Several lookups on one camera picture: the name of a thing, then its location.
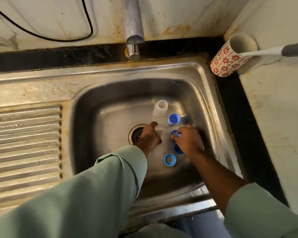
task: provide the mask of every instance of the person's right hand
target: person's right hand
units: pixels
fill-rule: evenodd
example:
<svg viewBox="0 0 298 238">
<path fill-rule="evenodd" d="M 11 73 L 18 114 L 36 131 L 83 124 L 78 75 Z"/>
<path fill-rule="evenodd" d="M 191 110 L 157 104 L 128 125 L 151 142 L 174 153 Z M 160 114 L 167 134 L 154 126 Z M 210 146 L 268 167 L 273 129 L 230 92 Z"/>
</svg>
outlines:
<svg viewBox="0 0 298 238">
<path fill-rule="evenodd" d="M 204 154 L 204 144 L 196 128 L 187 124 L 178 129 L 178 134 L 181 134 L 181 137 L 176 134 L 171 137 L 189 159 Z"/>
</svg>

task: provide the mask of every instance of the cable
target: cable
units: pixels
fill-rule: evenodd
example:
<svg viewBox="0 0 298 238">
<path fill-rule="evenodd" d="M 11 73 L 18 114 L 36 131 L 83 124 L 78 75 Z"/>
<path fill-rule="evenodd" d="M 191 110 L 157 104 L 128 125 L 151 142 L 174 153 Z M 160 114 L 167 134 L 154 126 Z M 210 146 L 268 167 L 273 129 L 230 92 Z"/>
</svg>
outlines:
<svg viewBox="0 0 298 238">
<path fill-rule="evenodd" d="M 10 18 L 8 18 L 2 11 L 0 11 L 0 15 L 3 16 L 5 19 L 7 19 L 10 23 L 12 23 L 13 25 L 15 25 L 16 27 L 20 28 L 22 31 L 24 31 L 24 32 L 26 32 L 28 34 L 31 34 L 32 36 L 36 36 L 38 38 L 45 39 L 45 40 L 48 40 L 48 41 L 75 42 L 75 41 L 81 41 L 81 40 L 88 39 L 89 37 L 91 37 L 93 35 L 93 32 L 94 32 L 93 31 L 93 25 L 91 24 L 91 19 L 90 19 L 89 15 L 88 15 L 88 12 L 87 12 L 87 9 L 86 9 L 85 0 L 82 0 L 82 4 L 83 4 L 84 12 L 86 14 L 86 17 L 87 17 L 88 24 L 90 26 L 91 32 L 87 36 L 85 36 L 85 37 L 81 37 L 81 38 L 77 38 L 77 39 L 70 39 L 70 40 L 54 39 L 54 38 L 44 37 L 44 36 L 35 34 L 35 33 L 31 32 L 31 31 L 28 31 L 27 29 L 21 27 L 20 25 L 16 24 L 14 21 L 12 21 Z"/>
</svg>

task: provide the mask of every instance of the light green shirt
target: light green shirt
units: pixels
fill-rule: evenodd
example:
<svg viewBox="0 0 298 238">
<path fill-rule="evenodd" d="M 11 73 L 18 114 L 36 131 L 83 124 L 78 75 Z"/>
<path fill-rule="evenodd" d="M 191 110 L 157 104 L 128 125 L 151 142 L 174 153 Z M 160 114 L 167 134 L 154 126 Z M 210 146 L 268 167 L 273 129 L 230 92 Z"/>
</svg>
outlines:
<svg viewBox="0 0 298 238">
<path fill-rule="evenodd" d="M 0 238 L 116 238 L 146 172 L 146 157 L 136 146 L 104 155 L 92 168 L 1 217 Z M 248 184 L 231 197 L 224 225 L 233 238 L 298 237 L 298 216 L 257 184 Z M 149 237 L 189 236 L 164 224 L 126 236 Z"/>
</svg>

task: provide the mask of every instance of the sink drain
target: sink drain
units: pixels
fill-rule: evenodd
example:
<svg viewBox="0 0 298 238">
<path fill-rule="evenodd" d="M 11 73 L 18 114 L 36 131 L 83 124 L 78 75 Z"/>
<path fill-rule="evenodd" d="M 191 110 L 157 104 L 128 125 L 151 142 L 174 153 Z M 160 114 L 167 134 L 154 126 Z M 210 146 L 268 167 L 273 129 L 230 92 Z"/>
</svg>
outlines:
<svg viewBox="0 0 298 238">
<path fill-rule="evenodd" d="M 142 134 L 142 130 L 144 127 L 146 127 L 146 124 L 138 124 L 135 127 L 133 127 L 128 135 L 128 141 L 130 144 L 135 144 L 140 139 L 140 136 Z"/>
</svg>

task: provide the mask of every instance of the chrome faucet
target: chrome faucet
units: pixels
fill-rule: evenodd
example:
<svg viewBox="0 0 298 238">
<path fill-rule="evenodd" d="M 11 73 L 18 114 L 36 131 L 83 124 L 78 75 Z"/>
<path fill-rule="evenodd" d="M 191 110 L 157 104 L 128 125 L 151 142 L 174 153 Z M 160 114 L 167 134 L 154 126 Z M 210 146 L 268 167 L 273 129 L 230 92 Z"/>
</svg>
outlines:
<svg viewBox="0 0 298 238">
<path fill-rule="evenodd" d="M 126 55 L 131 61 L 140 59 L 139 43 L 145 43 L 138 0 L 121 0 L 126 38 Z"/>
</svg>

